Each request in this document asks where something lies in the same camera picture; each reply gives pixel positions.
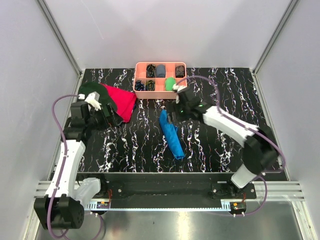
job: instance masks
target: folded clothing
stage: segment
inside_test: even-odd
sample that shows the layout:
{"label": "folded clothing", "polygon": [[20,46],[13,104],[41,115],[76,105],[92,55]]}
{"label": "folded clothing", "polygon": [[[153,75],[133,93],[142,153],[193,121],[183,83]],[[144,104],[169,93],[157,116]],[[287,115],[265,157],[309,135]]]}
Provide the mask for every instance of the folded clothing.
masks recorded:
{"label": "folded clothing", "polygon": [[178,138],[178,128],[168,122],[166,110],[162,110],[159,117],[159,123],[174,158],[178,160],[183,159],[185,154]]}
{"label": "folded clothing", "polygon": [[148,80],[145,83],[145,90],[146,91],[154,91],[156,89],[156,83],[153,80]]}
{"label": "folded clothing", "polygon": [[156,65],[149,64],[148,66],[146,66],[146,77],[147,78],[154,78],[155,71],[156,71]]}
{"label": "folded clothing", "polygon": [[184,78],[185,77],[185,66],[177,66],[175,68],[175,77],[176,78]]}
{"label": "folded clothing", "polygon": [[108,86],[103,83],[101,83],[101,85],[106,88],[109,96],[116,104],[116,113],[123,118],[125,123],[130,122],[137,96],[133,92],[125,91],[117,87]]}
{"label": "folded clothing", "polygon": [[166,66],[160,64],[155,69],[155,77],[156,78],[165,78],[166,77]]}
{"label": "folded clothing", "polygon": [[134,90],[144,91],[146,90],[146,86],[141,82],[141,80],[137,80],[134,85]]}

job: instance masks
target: black marble surface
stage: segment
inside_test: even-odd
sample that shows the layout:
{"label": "black marble surface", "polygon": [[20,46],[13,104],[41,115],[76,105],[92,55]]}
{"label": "black marble surface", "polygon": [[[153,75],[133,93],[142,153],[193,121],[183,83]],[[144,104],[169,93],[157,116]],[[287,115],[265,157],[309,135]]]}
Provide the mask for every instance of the black marble surface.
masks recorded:
{"label": "black marble surface", "polygon": [[[98,82],[133,91],[133,68],[86,69],[83,83]],[[250,124],[266,120],[248,68],[188,68],[188,76],[214,80],[221,107]],[[192,79],[194,92],[215,102],[213,83]],[[79,165],[79,172],[235,172],[242,163],[242,148],[223,132],[197,121],[176,122],[185,158],[176,161],[159,126],[166,100],[137,100],[131,121],[120,128],[94,132]],[[272,169],[279,169],[276,164]]]}

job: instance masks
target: cable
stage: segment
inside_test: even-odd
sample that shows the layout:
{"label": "cable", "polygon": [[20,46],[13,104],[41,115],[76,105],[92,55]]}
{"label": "cable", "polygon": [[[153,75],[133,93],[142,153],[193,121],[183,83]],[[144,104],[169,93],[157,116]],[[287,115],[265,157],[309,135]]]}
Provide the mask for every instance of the cable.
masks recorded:
{"label": "cable", "polygon": [[266,201],[267,201],[267,197],[268,197],[268,186],[267,186],[267,183],[266,183],[266,180],[264,180],[263,177],[261,176],[256,176],[256,178],[253,180],[255,181],[256,179],[261,179],[263,181],[263,184],[264,184],[264,189],[265,189],[265,194],[264,194],[264,198],[263,198],[263,201],[261,203],[261,205],[256,209],[256,210],[253,210],[251,212],[248,212],[246,213],[245,215],[230,215],[230,214],[219,214],[219,213],[216,213],[216,212],[211,212],[211,211],[208,211],[207,213],[208,214],[211,214],[211,215],[216,215],[216,216],[220,216],[220,217],[244,217],[244,216],[251,216],[253,214],[256,214],[257,212],[259,212],[261,210],[261,208],[265,205]]}
{"label": "cable", "polygon": [[109,189],[109,190],[108,190],[108,195],[109,195],[109,204],[111,205],[112,190],[111,190],[111,189]]}
{"label": "cable", "polygon": [[149,80],[145,83],[145,90],[146,91],[154,91],[156,89],[155,81]]}
{"label": "cable", "polygon": [[244,193],[243,193],[243,200],[242,200],[242,203],[245,203],[246,199],[247,199],[247,194],[244,192]]}
{"label": "cable", "polygon": [[188,79],[192,79],[192,78],[199,78],[199,79],[202,79],[202,80],[206,80],[208,81],[209,83],[213,82],[213,86],[214,86],[214,89],[215,89],[215,94],[216,94],[216,106],[217,106],[217,110],[218,112],[224,116],[225,118],[229,119],[231,122],[245,128],[245,129],[248,129],[249,131],[253,132],[254,134],[258,135],[259,137],[261,137],[262,139],[264,139],[265,141],[267,141],[281,156],[282,158],[282,171],[285,169],[285,166],[286,166],[286,157],[284,155],[284,153],[281,151],[281,149],[273,142],[271,141],[269,138],[267,138],[266,136],[264,136],[262,133],[258,132],[257,130],[251,128],[251,127],[246,127],[243,123],[237,121],[236,119],[233,119],[231,118],[230,116],[224,114],[222,111],[221,111],[221,107],[220,107],[220,93],[219,93],[219,89],[217,87],[217,84],[215,83],[214,80],[210,80],[209,78],[205,77],[205,76],[187,76],[187,77],[184,77],[183,79],[181,79],[180,81],[178,81],[176,83],[176,85],[179,85],[182,81],[185,81],[185,80],[188,80]]}
{"label": "cable", "polygon": [[[67,240],[70,240],[69,238],[66,237],[66,234],[67,234],[68,230],[66,230],[65,232],[63,232],[61,230],[61,235],[58,236],[58,235],[55,235],[55,233],[53,232],[52,227],[51,227],[51,212],[52,212],[52,208],[53,208],[53,202],[54,202],[54,199],[55,199],[55,196],[56,196],[56,193],[57,193],[57,189],[59,188],[59,183],[60,183],[60,180],[61,180],[61,177],[62,177],[62,173],[64,171],[64,167],[65,167],[66,159],[67,159],[67,153],[68,153],[68,146],[67,146],[66,136],[65,136],[64,131],[62,129],[62,126],[60,125],[60,123],[59,123],[59,121],[57,119],[57,116],[56,116],[56,113],[55,113],[55,106],[56,106],[58,101],[60,101],[61,99],[64,99],[64,98],[68,98],[68,97],[78,97],[78,95],[76,95],[76,94],[68,94],[68,95],[61,96],[61,97],[57,98],[53,102],[52,107],[51,107],[51,112],[52,112],[53,119],[54,119],[54,121],[55,121],[55,123],[56,123],[56,125],[57,125],[57,127],[58,127],[58,129],[60,131],[61,137],[62,137],[62,141],[63,141],[63,145],[64,145],[64,153],[63,153],[64,156],[63,156],[63,159],[62,159],[62,164],[61,164],[61,168],[60,168],[58,177],[57,177],[56,182],[55,182],[55,189],[53,190],[52,196],[51,196],[50,201],[49,201],[48,212],[47,212],[47,216],[46,216],[46,222],[47,222],[48,231],[49,231],[51,237],[53,237],[54,239],[65,238]],[[92,240],[97,239],[97,237],[101,233],[102,227],[104,225],[103,224],[103,218],[100,215],[99,215],[99,218],[100,218],[100,229],[99,229],[98,234]]]}
{"label": "cable", "polygon": [[[92,212],[88,212],[88,213],[86,213],[85,214],[85,216],[87,216],[87,215],[92,215],[92,214],[94,214],[94,213],[92,213]],[[102,228],[104,227],[104,219],[102,218],[102,216],[100,216],[99,214],[95,214],[95,217],[99,217],[99,219],[100,219],[100,228],[99,228],[99,231],[98,231],[98,233],[94,236],[94,238],[92,238],[92,240],[96,240],[97,239],[97,237],[99,237],[99,235],[100,235],[100,233],[101,233],[101,231],[102,231]],[[66,236],[66,234],[64,233],[64,239],[66,239],[66,240],[71,240],[70,238],[68,238],[67,236]]]}

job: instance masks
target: enclosure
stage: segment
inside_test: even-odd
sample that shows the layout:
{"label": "enclosure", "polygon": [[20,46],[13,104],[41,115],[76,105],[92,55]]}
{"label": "enclosure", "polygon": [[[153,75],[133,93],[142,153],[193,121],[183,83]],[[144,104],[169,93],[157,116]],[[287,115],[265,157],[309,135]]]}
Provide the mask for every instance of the enclosure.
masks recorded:
{"label": "enclosure", "polygon": [[[213,208],[223,212],[224,206],[207,202],[203,193],[239,169],[242,146],[214,127],[182,121],[176,126],[185,157],[176,161],[159,125],[168,100],[138,99],[130,122],[93,133],[78,168],[79,185],[88,177],[103,178],[114,195],[112,208],[102,215],[100,239],[318,239],[320,3],[13,0],[0,5],[2,239],[52,239],[33,204],[44,196],[59,158],[54,100],[77,94],[85,83],[133,92],[138,62],[182,62],[187,76],[209,78],[212,82],[190,78],[187,85],[215,104],[216,84],[226,112],[270,126],[286,164],[279,157],[266,170],[268,196],[259,212],[217,215]],[[56,106],[61,124],[74,101]],[[257,198],[247,199],[248,212],[265,196],[263,182],[253,184]],[[188,192],[170,194],[181,189]],[[99,226],[88,216],[67,236],[91,239]]]}

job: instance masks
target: metal frame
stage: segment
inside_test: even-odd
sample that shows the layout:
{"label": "metal frame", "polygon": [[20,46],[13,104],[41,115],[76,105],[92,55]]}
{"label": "metal frame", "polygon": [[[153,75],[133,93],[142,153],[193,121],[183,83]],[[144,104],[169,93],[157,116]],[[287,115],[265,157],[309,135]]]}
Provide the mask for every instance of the metal frame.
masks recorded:
{"label": "metal frame", "polygon": [[[260,104],[261,104],[261,107],[262,107],[262,111],[264,113],[265,121],[269,125],[269,127],[272,129],[276,144],[281,149],[280,142],[279,142],[279,139],[278,139],[278,136],[277,136],[277,132],[276,132],[274,123],[273,123],[273,121],[271,119],[270,112],[269,112],[268,106],[266,104],[266,99],[265,99],[264,93],[262,91],[258,76],[257,76],[256,73],[253,72],[252,69],[250,69],[250,72],[251,72],[251,76],[253,78],[253,82],[254,82],[257,94],[258,94],[258,98],[259,98],[259,101],[260,101]],[[287,168],[286,165],[283,167],[282,159],[281,159],[280,156],[278,157],[278,163],[279,163],[280,168],[284,169],[284,172],[285,172],[285,175],[286,175],[287,179],[290,180],[290,175],[289,175],[288,168]]]}
{"label": "metal frame", "polygon": [[[50,181],[41,181],[36,191],[36,197],[41,197],[45,194],[46,189],[50,185]],[[265,189],[263,182],[254,182],[256,189],[257,199],[247,199],[247,202],[261,201],[265,195]],[[301,187],[297,181],[268,181],[268,198],[267,202],[291,202],[301,235],[304,240],[317,240],[317,235],[312,225],[306,202],[303,197]],[[123,211],[124,209],[115,209],[115,211]],[[141,211],[142,209],[131,209],[132,211]],[[193,211],[203,211],[203,209],[195,209]],[[29,224],[26,228],[23,240],[35,240],[37,231],[40,226],[40,221],[32,209],[30,213]]]}
{"label": "metal frame", "polygon": [[38,3],[45,19],[47,20],[48,24],[50,25],[53,34],[55,35],[56,39],[58,40],[60,46],[62,47],[63,52],[65,53],[65,56],[67,57],[67,59],[69,60],[70,64],[72,65],[72,68],[74,69],[76,75],[79,77],[81,75],[81,68],[79,67],[75,57],[73,56],[73,54],[71,53],[64,37],[62,36],[58,25],[51,13],[51,11],[49,10],[49,7],[46,3],[45,0],[36,0],[36,2]]}
{"label": "metal frame", "polygon": [[268,44],[266,45],[260,59],[258,60],[256,66],[253,69],[253,72],[255,74],[257,74],[262,66],[262,64],[264,63],[266,57],[268,56],[270,50],[272,49],[272,47],[274,46],[277,38],[279,37],[280,33],[282,32],[282,30],[284,29],[284,26],[286,25],[289,17],[291,16],[291,14],[293,13],[293,11],[295,10],[295,7],[297,6],[298,2],[300,0],[291,0],[288,7],[286,8],[286,10],[284,11],[284,14],[282,15],[280,22],[278,23],[278,25],[276,26]]}

